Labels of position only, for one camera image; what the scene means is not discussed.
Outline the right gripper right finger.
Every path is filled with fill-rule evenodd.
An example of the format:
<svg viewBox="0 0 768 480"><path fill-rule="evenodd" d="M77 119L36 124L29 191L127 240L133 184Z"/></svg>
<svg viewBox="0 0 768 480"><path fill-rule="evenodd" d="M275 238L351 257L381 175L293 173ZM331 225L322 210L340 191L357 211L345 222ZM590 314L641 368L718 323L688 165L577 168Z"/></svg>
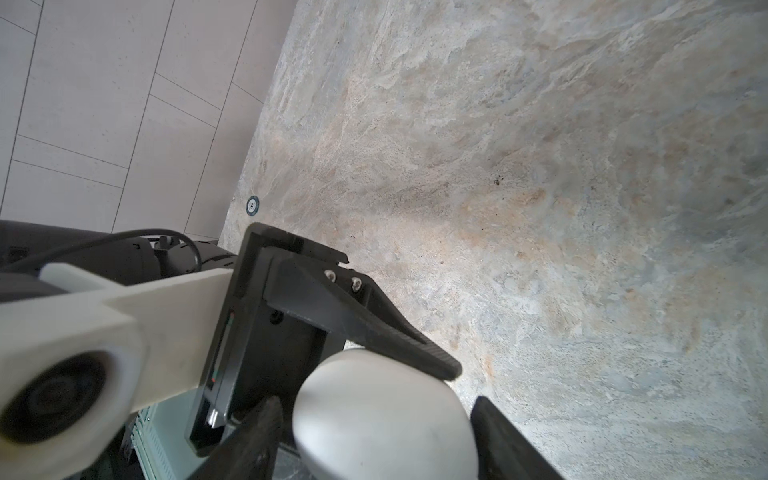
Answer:
<svg viewBox="0 0 768 480"><path fill-rule="evenodd" d="M563 480L487 397L476 399L470 421L478 453L479 479Z"/></svg>

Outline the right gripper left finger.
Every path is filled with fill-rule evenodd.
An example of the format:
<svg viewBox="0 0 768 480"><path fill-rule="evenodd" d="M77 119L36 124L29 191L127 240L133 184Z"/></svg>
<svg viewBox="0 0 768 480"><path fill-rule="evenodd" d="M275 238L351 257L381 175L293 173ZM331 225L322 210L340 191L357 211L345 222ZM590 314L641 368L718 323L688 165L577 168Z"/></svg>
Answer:
<svg viewBox="0 0 768 480"><path fill-rule="evenodd" d="M188 479L271 479L282 430L280 399L262 400Z"/></svg>

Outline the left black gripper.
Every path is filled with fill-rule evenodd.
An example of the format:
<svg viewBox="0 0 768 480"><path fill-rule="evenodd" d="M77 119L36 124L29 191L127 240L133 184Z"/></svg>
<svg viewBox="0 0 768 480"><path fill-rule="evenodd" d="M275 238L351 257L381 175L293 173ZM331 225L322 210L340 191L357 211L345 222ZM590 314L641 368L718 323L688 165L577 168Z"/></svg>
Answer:
<svg viewBox="0 0 768 480"><path fill-rule="evenodd" d="M281 251L290 253L272 260ZM337 280L328 278L325 266L347 261L276 227L247 228L185 432L197 456L211 454L265 398L278 397L289 421L304 380L344 339L439 380L461 375L460 362L369 277L335 268Z"/></svg>

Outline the white earbud charging case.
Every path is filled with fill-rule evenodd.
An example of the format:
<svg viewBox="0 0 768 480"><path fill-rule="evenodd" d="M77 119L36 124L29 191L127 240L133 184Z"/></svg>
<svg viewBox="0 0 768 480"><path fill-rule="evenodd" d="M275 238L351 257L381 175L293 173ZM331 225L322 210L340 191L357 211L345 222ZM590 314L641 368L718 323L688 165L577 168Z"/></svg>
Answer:
<svg viewBox="0 0 768 480"><path fill-rule="evenodd" d="M461 401L442 380L362 348L322 362L292 415L317 479L475 479L479 457Z"/></svg>

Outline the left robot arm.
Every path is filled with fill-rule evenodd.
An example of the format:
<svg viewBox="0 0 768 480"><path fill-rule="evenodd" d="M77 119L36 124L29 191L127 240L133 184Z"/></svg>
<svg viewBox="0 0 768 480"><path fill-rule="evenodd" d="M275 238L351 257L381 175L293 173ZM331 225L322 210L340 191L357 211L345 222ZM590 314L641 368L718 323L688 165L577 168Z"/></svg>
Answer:
<svg viewBox="0 0 768 480"><path fill-rule="evenodd" d="M231 254L164 229L1 225L1 473L90 465L128 416L194 390L205 476L283 445L377 469L476 458L460 363L329 246L260 223Z"/></svg>

